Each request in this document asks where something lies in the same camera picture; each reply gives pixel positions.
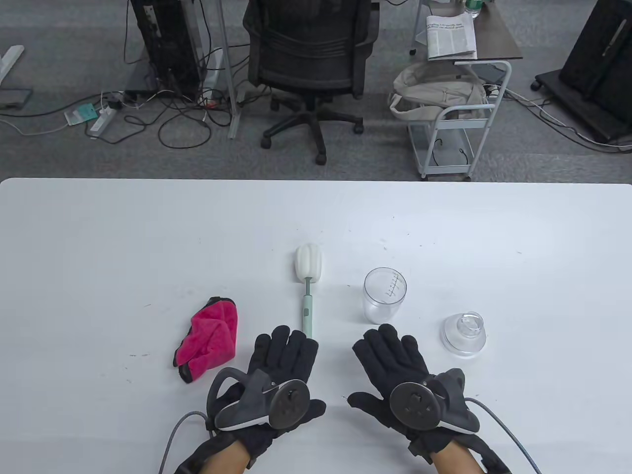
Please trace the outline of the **person's right hand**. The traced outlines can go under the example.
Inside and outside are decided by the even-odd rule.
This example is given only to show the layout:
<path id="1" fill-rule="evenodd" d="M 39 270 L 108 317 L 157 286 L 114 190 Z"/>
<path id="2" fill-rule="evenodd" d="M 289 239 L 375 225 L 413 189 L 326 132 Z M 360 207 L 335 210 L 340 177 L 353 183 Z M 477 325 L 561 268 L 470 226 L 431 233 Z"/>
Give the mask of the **person's right hand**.
<path id="1" fill-rule="evenodd" d="M 403 435 L 415 449 L 414 455 L 433 464 L 439 474 L 482 474 L 483 469 L 470 450 L 447 429 L 416 431 L 402 424 L 393 415 L 389 398 L 403 382 L 422 384 L 431 377 L 420 354 L 418 343 L 411 335 L 400 338 L 389 323 L 370 329 L 353 346 L 354 354 L 363 366 L 380 398 L 366 392 L 349 395 L 347 402 L 375 418 L 384 427 Z"/>

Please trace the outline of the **person's left hand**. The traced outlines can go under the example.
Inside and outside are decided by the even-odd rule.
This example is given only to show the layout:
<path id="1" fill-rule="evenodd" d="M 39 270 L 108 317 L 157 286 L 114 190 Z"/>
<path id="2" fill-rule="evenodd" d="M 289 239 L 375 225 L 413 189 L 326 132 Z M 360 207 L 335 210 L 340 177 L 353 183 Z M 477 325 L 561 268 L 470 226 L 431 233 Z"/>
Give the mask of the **person's left hand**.
<path id="1" fill-rule="evenodd" d="M 260 369 L 266 372 L 271 381 L 277 385 L 291 380 L 307 382 L 317 351 L 316 341 L 307 338 L 300 330 L 290 330 L 288 326 L 280 325 L 270 335 L 260 334 L 257 337 L 247 373 Z M 246 467 L 251 468 L 251 465 L 266 452 L 276 438 L 313 419 L 322 417 L 325 411 L 325 402 L 312 399 L 307 413 L 297 424 L 288 429 L 275 430 L 268 424 L 262 424 L 227 433 L 219 431 L 218 434 L 221 438 L 228 438 L 241 444 L 249 457 Z"/>

